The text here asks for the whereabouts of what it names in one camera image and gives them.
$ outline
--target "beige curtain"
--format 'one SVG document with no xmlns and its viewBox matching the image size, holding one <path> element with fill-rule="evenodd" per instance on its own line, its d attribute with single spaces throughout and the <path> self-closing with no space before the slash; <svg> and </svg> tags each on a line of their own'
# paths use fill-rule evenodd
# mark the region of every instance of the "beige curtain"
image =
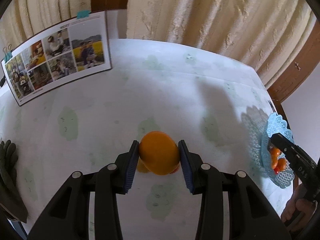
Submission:
<svg viewBox="0 0 320 240">
<path fill-rule="evenodd" d="M 127 38 L 181 43 L 253 67 L 268 88 L 306 42 L 305 0 L 129 0 Z"/>
<path fill-rule="evenodd" d="M 81 10 L 91 10 L 91 0 L 12 0 L 0 20 L 2 44 L 15 48 Z"/>
</svg>

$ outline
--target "photo collage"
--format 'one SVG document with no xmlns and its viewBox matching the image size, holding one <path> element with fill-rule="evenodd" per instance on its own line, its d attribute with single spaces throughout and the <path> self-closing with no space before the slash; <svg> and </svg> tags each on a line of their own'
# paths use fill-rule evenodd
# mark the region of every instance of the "photo collage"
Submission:
<svg viewBox="0 0 320 240">
<path fill-rule="evenodd" d="M 67 26 L 5 64 L 18 99 L 73 73 L 105 63 L 99 19 Z"/>
</svg>

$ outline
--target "blue lace basket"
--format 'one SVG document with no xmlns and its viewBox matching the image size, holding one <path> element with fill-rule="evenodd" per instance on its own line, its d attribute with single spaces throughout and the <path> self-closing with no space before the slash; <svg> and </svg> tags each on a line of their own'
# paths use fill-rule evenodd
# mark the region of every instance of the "blue lace basket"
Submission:
<svg viewBox="0 0 320 240">
<path fill-rule="evenodd" d="M 293 171 L 289 167 L 289 163 L 287 164 L 287 168 L 284 171 L 279 172 L 278 174 L 275 174 L 273 169 L 271 169 L 271 155 L 268 151 L 268 142 L 269 138 L 275 133 L 281 133 L 292 143 L 294 142 L 291 130 L 287 129 L 287 122 L 282 119 L 282 116 L 280 114 L 272 113 L 269 116 L 266 127 L 262 133 L 261 158 L 266 174 L 269 176 L 272 182 L 280 188 L 286 188 L 290 186 L 291 181 L 294 178 Z M 279 158 L 285 158 L 284 154 L 281 153 L 278 159 Z"/>
</svg>

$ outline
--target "teal binder clip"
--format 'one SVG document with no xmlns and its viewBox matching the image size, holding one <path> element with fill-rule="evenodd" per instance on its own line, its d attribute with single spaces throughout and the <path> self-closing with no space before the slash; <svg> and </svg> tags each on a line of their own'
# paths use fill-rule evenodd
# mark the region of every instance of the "teal binder clip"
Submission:
<svg viewBox="0 0 320 240">
<path fill-rule="evenodd" d="M 8 61 L 9 61 L 9 59 L 11 59 L 12 58 L 12 52 L 11 52 L 11 44 L 8 46 L 8 50 L 9 51 L 7 51 L 7 48 L 6 47 L 4 47 L 3 48 L 3 52 L 4 52 L 4 62 L 5 63 L 7 63 Z"/>
<path fill-rule="evenodd" d="M 77 12 L 77 19 L 89 17 L 90 10 L 82 10 Z"/>
</svg>

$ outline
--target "white tablecloth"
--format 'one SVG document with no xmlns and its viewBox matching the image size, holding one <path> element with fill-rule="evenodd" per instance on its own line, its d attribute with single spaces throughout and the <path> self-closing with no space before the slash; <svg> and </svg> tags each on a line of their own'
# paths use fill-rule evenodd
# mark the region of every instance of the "white tablecloth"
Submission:
<svg viewBox="0 0 320 240">
<path fill-rule="evenodd" d="M 0 97 L 1 136 L 19 149 L 27 231 L 73 171 L 98 171 L 152 130 L 184 139 L 220 171 L 246 171 L 282 212 L 292 187 L 280 189 L 260 172 L 259 140 L 272 109 L 252 68 L 173 43 L 115 39 L 110 49 L 110 71 L 22 107 L 10 91 Z M 195 238 L 201 196 L 189 193 L 181 170 L 136 172 L 132 189 L 117 199 L 124 239 Z"/>
</svg>

